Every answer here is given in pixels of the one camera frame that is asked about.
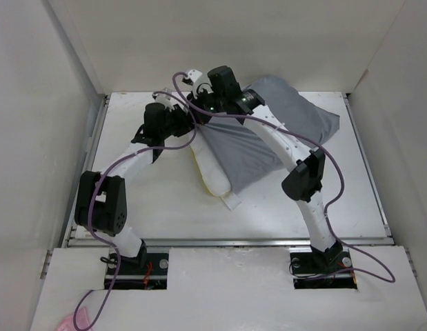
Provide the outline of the grey pillowcase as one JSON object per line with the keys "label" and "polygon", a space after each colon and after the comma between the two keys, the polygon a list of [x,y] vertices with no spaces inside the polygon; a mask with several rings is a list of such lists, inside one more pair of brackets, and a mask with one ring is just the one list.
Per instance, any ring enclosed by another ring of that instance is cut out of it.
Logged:
{"label": "grey pillowcase", "polygon": [[282,78],[265,76],[249,88],[264,106],[243,122],[213,117],[200,126],[202,138],[192,149],[215,197],[238,193],[273,170],[292,170],[339,130],[339,115],[309,102]]}

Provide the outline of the white pillow with yellow edge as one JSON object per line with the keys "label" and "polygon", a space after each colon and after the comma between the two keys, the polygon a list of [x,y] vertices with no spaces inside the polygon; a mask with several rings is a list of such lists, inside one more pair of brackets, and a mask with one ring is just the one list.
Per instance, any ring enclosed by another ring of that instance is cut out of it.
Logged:
{"label": "white pillow with yellow edge", "polygon": [[213,197],[221,199],[226,207],[233,211],[239,206],[241,199],[232,191],[226,173],[202,134],[197,134],[190,143],[190,148],[207,191]]}

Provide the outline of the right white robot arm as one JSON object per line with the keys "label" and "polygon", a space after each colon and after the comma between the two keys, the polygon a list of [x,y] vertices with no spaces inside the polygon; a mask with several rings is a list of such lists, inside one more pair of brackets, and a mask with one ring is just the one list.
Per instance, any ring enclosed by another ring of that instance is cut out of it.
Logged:
{"label": "right white robot arm", "polygon": [[202,115],[202,122],[210,117],[232,117],[255,133],[281,160],[288,171],[282,190],[297,203],[309,232],[310,273],[329,273],[343,248],[326,221],[321,194],[324,151],[311,150],[301,139],[291,137],[257,92],[241,89],[228,66],[219,66],[208,74],[191,69],[182,81],[192,89],[190,107]]}

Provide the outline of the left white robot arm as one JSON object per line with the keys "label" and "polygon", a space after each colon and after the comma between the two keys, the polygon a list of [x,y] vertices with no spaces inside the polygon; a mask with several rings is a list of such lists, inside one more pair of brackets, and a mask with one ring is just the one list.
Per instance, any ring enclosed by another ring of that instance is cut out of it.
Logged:
{"label": "left white robot arm", "polygon": [[145,167],[152,165],[165,149],[169,137],[196,132],[194,115],[181,106],[149,103],[125,152],[100,171],[85,171],[79,180],[74,220],[91,235],[116,248],[123,265],[132,273],[146,268],[147,247],[127,225],[126,186]]}

